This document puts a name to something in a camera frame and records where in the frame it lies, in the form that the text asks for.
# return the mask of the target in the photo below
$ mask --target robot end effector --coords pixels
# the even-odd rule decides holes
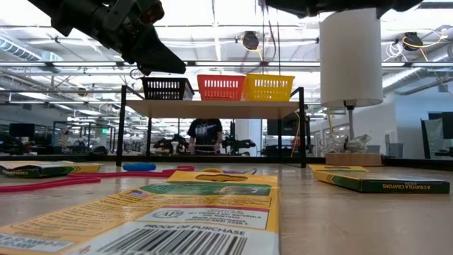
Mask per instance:
[[[261,0],[273,8],[297,15],[315,16],[324,11],[377,8],[405,11],[422,0]],[[160,40],[153,24],[164,17],[159,0],[29,0],[50,16],[52,27],[68,36],[73,28],[137,63],[145,75],[156,72],[183,74],[185,63]]]

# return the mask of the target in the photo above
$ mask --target black basket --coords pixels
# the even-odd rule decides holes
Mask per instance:
[[[145,99],[192,100],[195,94],[187,78],[142,78]]]

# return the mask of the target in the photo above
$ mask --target ap seal logo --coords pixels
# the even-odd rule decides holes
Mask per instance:
[[[182,210],[162,210],[160,212],[156,212],[153,214],[153,217],[159,219],[168,219],[168,218],[175,218],[183,215],[184,212]]]

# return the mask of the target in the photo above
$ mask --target crayola crayons box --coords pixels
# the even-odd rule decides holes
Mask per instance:
[[[309,165],[320,181],[363,193],[450,192],[448,181],[395,174],[370,173],[361,166]]]
[[[74,163],[71,161],[3,161],[0,162],[0,174],[17,178],[40,178],[63,176],[75,173],[93,173],[99,171],[102,164]]]
[[[276,176],[177,171],[0,227],[0,254],[280,254]]]

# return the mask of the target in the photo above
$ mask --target black t-shirt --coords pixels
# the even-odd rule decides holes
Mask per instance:
[[[207,147],[196,147],[195,151],[213,151],[217,141],[217,133],[222,131],[222,124],[219,119],[195,119],[190,124],[187,134],[195,138],[195,145],[210,145]]]

